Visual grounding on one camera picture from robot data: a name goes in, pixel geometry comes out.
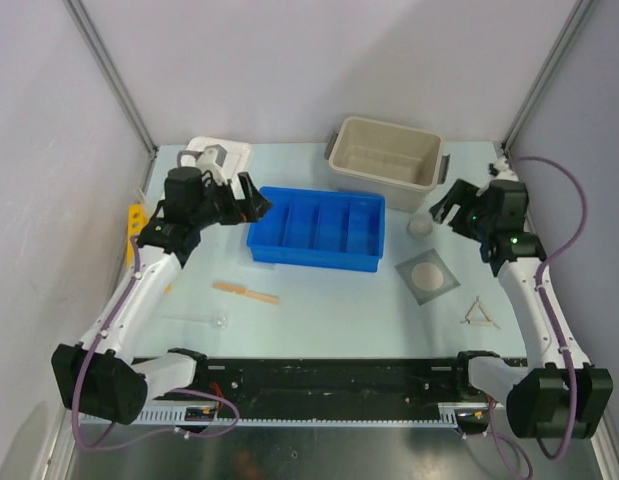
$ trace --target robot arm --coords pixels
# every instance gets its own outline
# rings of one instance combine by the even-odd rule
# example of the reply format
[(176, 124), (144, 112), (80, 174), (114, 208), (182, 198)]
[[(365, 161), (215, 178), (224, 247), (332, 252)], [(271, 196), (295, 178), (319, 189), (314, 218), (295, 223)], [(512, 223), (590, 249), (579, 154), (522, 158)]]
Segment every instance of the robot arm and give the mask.
[[(452, 207), (459, 207), (448, 225), (479, 242), (482, 261), (489, 263), (513, 307), (528, 366), (509, 367), (493, 352), (461, 352), (459, 383), (467, 393), (484, 392), (505, 405), (509, 424), (518, 437), (560, 438), (569, 410), (568, 371), (562, 355), (566, 348), (578, 389), (572, 437), (590, 438), (611, 396), (611, 376), (606, 369), (591, 365), (575, 341), (554, 294), (548, 268), (541, 279), (542, 288), (538, 287), (536, 273), (546, 254), (539, 238), (524, 230), (529, 204), (524, 183), (504, 162), (492, 165), (491, 174), (494, 178), (481, 189), (457, 180), (430, 213), (435, 222), (442, 223)], [(547, 306), (555, 313), (564, 347)]]
[[(215, 152), (221, 147), (214, 146)], [(244, 198), (237, 200), (231, 182), (216, 183), (212, 172), (195, 167), (171, 170), (165, 196), (137, 239), (135, 265), (93, 326), (77, 345), (59, 345), (52, 366), (63, 404), (128, 425), (147, 400), (194, 379), (204, 356), (173, 349), (162, 357), (132, 365), (136, 342), (165, 288), (184, 268), (210, 225), (237, 225), (260, 220), (271, 203), (247, 173), (238, 180)]]

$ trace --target small white sphere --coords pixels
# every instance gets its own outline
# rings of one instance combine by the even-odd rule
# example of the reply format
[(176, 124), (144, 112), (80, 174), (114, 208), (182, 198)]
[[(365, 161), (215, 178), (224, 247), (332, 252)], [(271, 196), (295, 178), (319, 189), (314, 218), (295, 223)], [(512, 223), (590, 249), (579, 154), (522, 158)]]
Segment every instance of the small white sphere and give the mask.
[(433, 218), (429, 212), (418, 213), (411, 219), (408, 226), (409, 233), (416, 237), (426, 237), (433, 232)]

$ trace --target gray wall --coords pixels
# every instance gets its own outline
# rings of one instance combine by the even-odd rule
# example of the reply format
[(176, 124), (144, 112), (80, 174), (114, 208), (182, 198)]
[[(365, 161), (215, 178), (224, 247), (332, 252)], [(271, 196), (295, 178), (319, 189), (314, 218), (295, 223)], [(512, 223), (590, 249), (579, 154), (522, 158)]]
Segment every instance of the gray wall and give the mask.
[(575, 0), (84, 4), (163, 144), (322, 142), (351, 114), (500, 140)]
[(147, 161), (63, 3), (0, 2), (0, 479), (46, 461), (51, 354), (111, 293)]
[[(611, 370), (619, 433), (619, 0), (602, 0), (593, 12), (513, 153), (561, 162), (588, 192), (586, 231), (553, 277), (578, 341)], [(521, 174), (535, 200), (536, 227), (553, 251), (575, 230), (578, 199), (549, 167), (524, 165)]]

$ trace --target red wire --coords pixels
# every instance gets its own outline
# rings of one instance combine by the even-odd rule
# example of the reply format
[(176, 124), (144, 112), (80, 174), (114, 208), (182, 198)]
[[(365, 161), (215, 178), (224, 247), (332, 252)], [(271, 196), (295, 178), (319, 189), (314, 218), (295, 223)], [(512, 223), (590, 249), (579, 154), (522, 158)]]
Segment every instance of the red wire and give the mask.
[[(220, 385), (218, 385), (218, 382), (213, 382), (211, 386), (216, 391), (216, 395), (218, 395), (220, 398), (225, 398), (225, 396), (222, 394), (222, 390), (220, 390)], [(225, 404), (221, 402), (220, 407), (218, 407), (218, 413), (220, 413), (220, 410), (222, 410), (222, 407), (224, 406)]]

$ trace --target blue plastic bin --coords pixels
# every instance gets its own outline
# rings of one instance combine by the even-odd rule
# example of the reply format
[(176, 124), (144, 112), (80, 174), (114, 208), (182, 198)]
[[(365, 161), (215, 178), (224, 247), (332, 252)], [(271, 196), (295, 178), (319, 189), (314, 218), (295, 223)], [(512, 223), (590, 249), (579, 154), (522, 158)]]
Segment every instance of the blue plastic bin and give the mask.
[(278, 187), (261, 192), (273, 208), (249, 229), (254, 260), (378, 270), (385, 242), (383, 197)]

